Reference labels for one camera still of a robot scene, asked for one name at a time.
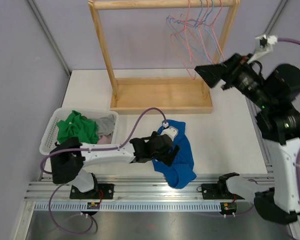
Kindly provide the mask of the blue tank top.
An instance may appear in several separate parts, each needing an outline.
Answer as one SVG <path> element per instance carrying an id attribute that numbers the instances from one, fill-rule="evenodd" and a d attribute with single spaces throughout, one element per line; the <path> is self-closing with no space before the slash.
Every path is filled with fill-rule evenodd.
<path id="1" fill-rule="evenodd" d="M 173 146 L 179 147 L 179 151 L 171 166 L 153 160 L 153 168 L 156 172 L 162 173 L 171 188 L 182 189 L 197 175 L 193 171 L 194 158 L 191 144 L 186 136 L 186 123 L 172 119 L 167 120 L 168 124 L 178 130 L 177 136 L 173 140 Z"/>

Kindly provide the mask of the pink hanger of striped top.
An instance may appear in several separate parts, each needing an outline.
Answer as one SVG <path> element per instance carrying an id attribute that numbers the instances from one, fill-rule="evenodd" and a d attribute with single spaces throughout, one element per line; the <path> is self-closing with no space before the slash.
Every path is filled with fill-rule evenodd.
<path id="1" fill-rule="evenodd" d="M 216 57 L 209 56 L 211 63 L 219 63 L 220 59 L 225 59 L 219 36 L 216 32 L 216 23 L 218 22 L 220 15 L 223 11 L 222 0 L 206 0 L 207 13 L 202 18 L 203 29 L 208 33 L 208 36 L 212 40 L 212 45 L 215 49 Z"/>

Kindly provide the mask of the blue hanger of green top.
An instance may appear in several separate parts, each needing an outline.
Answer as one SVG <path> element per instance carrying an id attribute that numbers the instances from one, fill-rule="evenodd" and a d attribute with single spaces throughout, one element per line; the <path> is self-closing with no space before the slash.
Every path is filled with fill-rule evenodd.
<path id="1" fill-rule="evenodd" d="M 204 11 L 204 3 L 201 0 L 197 16 L 191 16 L 192 2 L 186 1 L 186 10 L 179 17 L 168 15 L 165 19 L 166 25 L 171 31 L 170 41 L 172 48 L 178 57 L 181 58 L 182 64 L 188 68 L 185 58 L 177 50 L 176 44 L 179 44 L 188 55 L 188 63 L 195 66 L 200 63 L 200 58 L 207 60 L 208 54 L 205 50 L 205 44 L 200 34 L 200 27 L 203 24 L 207 12 Z"/>

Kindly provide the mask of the pink hanger of blue top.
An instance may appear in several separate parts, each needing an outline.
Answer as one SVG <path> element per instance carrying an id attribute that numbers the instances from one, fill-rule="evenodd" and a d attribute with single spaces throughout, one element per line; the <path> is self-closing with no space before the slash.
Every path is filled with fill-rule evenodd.
<path id="1" fill-rule="evenodd" d="M 196 57 L 192 53 L 194 49 L 191 47 L 190 37 L 192 34 L 192 27 L 184 26 L 185 15 L 188 11 L 188 0 L 187 9 L 185 12 L 182 12 L 179 17 L 173 15 L 168 15 L 166 17 L 166 25 L 169 27 L 170 34 L 170 43 L 176 55 L 181 59 L 183 67 L 185 68 L 187 74 L 191 80 L 195 80 L 197 74 L 194 71 L 195 63 L 197 63 Z"/>

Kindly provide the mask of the blue hanger of mauve top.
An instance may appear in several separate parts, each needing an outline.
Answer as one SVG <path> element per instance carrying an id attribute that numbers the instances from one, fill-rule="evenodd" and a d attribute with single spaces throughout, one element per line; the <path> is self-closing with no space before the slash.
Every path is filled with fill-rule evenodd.
<path id="1" fill-rule="evenodd" d="M 201 9 L 201 3 L 199 5 L 198 14 L 200 12 L 200 9 Z M 203 12 L 202 13 L 204 14 L 206 12 L 206 10 L 207 10 L 206 0 L 203 0 Z M 213 57 L 213 51 L 215 51 L 215 47 L 213 46 L 212 40 L 208 36 L 208 33 L 204 30 L 203 24 L 200 27 L 200 31 L 202 33 L 202 37 L 205 42 L 206 49 L 207 49 L 208 53 L 210 54 L 210 56 Z"/>

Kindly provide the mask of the mauve pink tank top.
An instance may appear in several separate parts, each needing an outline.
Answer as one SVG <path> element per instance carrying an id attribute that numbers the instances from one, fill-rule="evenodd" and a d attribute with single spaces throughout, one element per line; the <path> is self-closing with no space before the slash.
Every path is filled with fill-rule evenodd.
<path id="1" fill-rule="evenodd" d="M 109 135 L 101 135 L 99 136 L 99 140 L 97 142 L 98 145 L 108 145 L 112 143 L 113 136 L 111 134 Z"/>

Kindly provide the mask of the grey tank top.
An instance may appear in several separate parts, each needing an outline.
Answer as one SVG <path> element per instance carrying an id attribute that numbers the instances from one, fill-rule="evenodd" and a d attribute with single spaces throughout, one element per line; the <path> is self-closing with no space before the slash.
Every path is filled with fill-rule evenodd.
<path id="1" fill-rule="evenodd" d="M 110 114 L 105 117 L 97 118 L 95 123 L 97 125 L 97 135 L 98 136 L 108 136 L 111 135 L 115 128 L 115 117 Z"/>

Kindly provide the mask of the green tank top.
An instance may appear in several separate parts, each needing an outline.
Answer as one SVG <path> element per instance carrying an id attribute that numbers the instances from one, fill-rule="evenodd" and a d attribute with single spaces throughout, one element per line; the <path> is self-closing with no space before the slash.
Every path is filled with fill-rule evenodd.
<path id="1" fill-rule="evenodd" d="M 97 123 L 81 112 L 72 110 L 67 119 L 60 120 L 56 126 L 60 144 L 72 137 L 77 137 L 80 143 L 96 144 L 99 141 Z"/>

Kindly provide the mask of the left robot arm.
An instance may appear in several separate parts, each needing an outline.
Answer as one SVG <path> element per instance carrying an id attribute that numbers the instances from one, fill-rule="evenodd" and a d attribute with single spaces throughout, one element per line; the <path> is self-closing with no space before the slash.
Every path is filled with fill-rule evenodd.
<path id="1" fill-rule="evenodd" d="M 153 131 L 148 137 L 132 138 L 122 145 L 81 143 L 78 137 L 71 137 L 57 146 L 48 156 L 54 184 L 72 185 L 71 199 L 94 199 L 103 190 L 99 187 L 95 174 L 84 168 L 98 164 L 126 163 L 144 164 L 157 160 L 170 167 L 180 147 L 174 145 L 178 130 L 173 127 L 161 133 Z"/>

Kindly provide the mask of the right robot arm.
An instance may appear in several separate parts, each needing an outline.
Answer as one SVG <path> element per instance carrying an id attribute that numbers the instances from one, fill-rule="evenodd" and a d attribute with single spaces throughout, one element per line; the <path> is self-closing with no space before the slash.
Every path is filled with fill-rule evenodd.
<path id="1" fill-rule="evenodd" d="M 251 55 L 236 53 L 222 63 L 195 67 L 210 88 L 224 81 L 222 90 L 235 88 L 259 107 L 256 124 L 274 162 L 274 187 L 232 172 L 218 178 L 216 190 L 222 198 L 237 195 L 253 203 L 266 221 L 287 225 L 300 216 L 300 112 L 293 106 L 300 94 L 300 69 L 282 63 L 264 78 L 254 71 L 256 63 Z"/>

